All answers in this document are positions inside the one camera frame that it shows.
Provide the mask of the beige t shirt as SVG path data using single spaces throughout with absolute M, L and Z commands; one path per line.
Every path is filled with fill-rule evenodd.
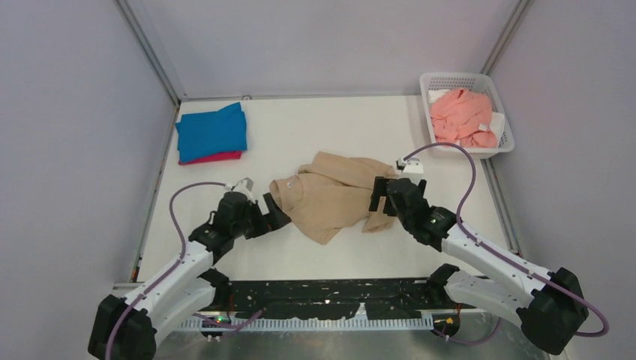
M 369 210 L 376 177 L 394 179 L 392 166 L 367 157 L 320 151 L 295 175 L 269 184 L 282 212 L 310 240 L 327 245 L 342 229 L 363 222 L 363 233 L 393 227 L 395 220 Z

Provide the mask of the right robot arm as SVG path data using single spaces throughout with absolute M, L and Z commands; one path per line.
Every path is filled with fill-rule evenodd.
M 426 182 L 378 176 L 370 211 L 396 217 L 420 244 L 469 264 L 482 277 L 441 265 L 431 276 L 428 298 L 438 308 L 452 302 L 487 311 L 517 326 L 540 350 L 559 355 L 587 320 L 589 311 L 576 301 L 584 294 L 578 277 L 566 268 L 550 271 L 527 262 L 458 223 L 447 208 L 429 205 Z

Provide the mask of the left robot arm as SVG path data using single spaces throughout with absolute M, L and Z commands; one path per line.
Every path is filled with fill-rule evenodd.
M 258 200 L 228 191 L 208 220 L 183 240 L 175 259 L 121 297 L 108 295 L 97 307 L 88 341 L 96 359 L 153 359 L 177 326 L 197 311 L 224 309 L 229 280 L 215 264 L 236 239 L 254 239 L 290 224 L 270 193 Z

